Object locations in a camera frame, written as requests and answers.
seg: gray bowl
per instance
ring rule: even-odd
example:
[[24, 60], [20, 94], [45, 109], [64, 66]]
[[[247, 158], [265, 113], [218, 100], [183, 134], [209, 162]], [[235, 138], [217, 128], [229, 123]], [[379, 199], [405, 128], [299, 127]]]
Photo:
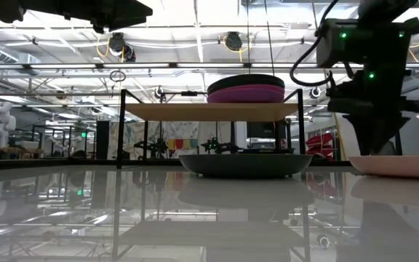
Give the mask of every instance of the gray bowl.
[[311, 156], [295, 154], [201, 154], [180, 156], [182, 165], [217, 178], [283, 178], [302, 172]]

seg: ceiling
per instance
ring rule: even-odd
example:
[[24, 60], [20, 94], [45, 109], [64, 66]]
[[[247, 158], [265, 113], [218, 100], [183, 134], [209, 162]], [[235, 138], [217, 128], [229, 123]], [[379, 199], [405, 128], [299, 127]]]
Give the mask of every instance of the ceiling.
[[[270, 63], [271, 61], [294, 63], [314, 41], [315, 16], [319, 20], [329, 4], [320, 2], [312, 5], [311, 2], [303, 0], [289, 3], [270, 0], [266, 15], [264, 5], [260, 4], [261, 1], [251, 0], [247, 19], [246, 4], [240, 4], [240, 1], [179, 0], [179, 4], [175, 4], [172, 0], [140, 2], [153, 9], [153, 16], [148, 17], [145, 24], [119, 30], [124, 33], [128, 44], [133, 46], [137, 63]], [[357, 7], [358, 3], [355, 1], [339, 3], [328, 17], [356, 17]], [[419, 5], [418, 8], [408, 10], [397, 20], [404, 21], [415, 16], [419, 18]], [[239, 32], [246, 47], [250, 36], [250, 50], [246, 49], [246, 52], [240, 54], [228, 50], [223, 40], [229, 31]], [[111, 53], [103, 57], [108, 50], [109, 36], [111, 36], [109, 33], [96, 34], [88, 21], [77, 19], [68, 21], [61, 16], [40, 12], [28, 12], [23, 22], [6, 24], [0, 21], [0, 50], [15, 57], [27, 53], [38, 59], [40, 63], [119, 63], [120, 57], [115, 57]], [[417, 46], [413, 49], [417, 55], [419, 35], [413, 37], [412, 45]], [[304, 63], [315, 62], [314, 53], [304, 61]], [[114, 84], [109, 79], [111, 70], [41, 69], [33, 75], [22, 74], [16, 70], [0, 71], [0, 82], [2, 82], [0, 92], [46, 93], [61, 90], [84, 92], [85, 97], [94, 98], [94, 103], [117, 104], [117, 96], [97, 96], [93, 92], [104, 93], [111, 90], [117, 92], [120, 88], [127, 88], [146, 103], [154, 103], [157, 99], [153, 93], [157, 87], [168, 92], [204, 91], [218, 79], [248, 73], [243, 69], [198, 69], [198, 66], [185, 70], [140, 68], [122, 71], [127, 74], [127, 79], [121, 84]], [[250, 73], [272, 74], [269, 67], [253, 68]], [[299, 79], [308, 82], [324, 78], [320, 70], [298, 69], [297, 73]], [[277, 69], [276, 76], [285, 81], [287, 94], [299, 88], [290, 80], [288, 69]], [[338, 72], [335, 78], [340, 82], [346, 80], [346, 75], [344, 72]], [[412, 87], [418, 85], [419, 82], [412, 83]], [[308, 92], [304, 93], [306, 103], [321, 102], [310, 99]], [[66, 100], [56, 98], [28, 98], [28, 100], [27, 103], [32, 104], [75, 104], [81, 100], [81, 97]], [[204, 101], [204, 96], [196, 98], [175, 96], [171, 103]], [[95, 117], [88, 108], [75, 110], [75, 114]]]

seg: wooden shelf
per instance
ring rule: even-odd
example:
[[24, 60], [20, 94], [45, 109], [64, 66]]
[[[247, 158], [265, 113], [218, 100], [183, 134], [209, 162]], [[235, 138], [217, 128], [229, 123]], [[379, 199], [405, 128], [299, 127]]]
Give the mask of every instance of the wooden shelf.
[[275, 122], [297, 111], [296, 103], [127, 104], [126, 110], [148, 121]]

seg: pink bowl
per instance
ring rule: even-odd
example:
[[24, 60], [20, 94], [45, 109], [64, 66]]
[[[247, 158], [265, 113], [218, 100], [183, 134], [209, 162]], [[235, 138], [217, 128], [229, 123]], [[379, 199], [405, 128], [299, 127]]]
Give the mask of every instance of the pink bowl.
[[230, 87], [208, 95], [208, 103], [282, 103], [284, 90], [270, 84]]
[[419, 178], [419, 156], [355, 156], [349, 160], [365, 175]]

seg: reflective table surface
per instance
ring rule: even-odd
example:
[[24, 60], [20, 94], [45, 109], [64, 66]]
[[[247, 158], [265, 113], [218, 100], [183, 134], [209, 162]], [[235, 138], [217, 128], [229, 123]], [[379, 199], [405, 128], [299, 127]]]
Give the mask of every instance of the reflective table surface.
[[419, 180], [315, 167], [0, 170], [0, 261], [419, 261]]

